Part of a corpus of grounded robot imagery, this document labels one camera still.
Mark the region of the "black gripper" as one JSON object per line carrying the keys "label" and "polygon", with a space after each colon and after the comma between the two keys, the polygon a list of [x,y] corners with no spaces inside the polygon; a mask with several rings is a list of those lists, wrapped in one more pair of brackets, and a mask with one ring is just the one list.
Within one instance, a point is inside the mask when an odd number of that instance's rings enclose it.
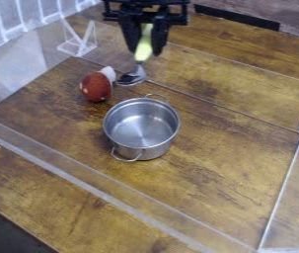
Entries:
{"label": "black gripper", "polygon": [[142,38],[142,23],[152,21],[151,48],[159,56],[166,46],[168,25],[184,26],[188,23],[187,7],[190,0],[102,0],[106,21],[118,21],[127,48],[135,52]]}

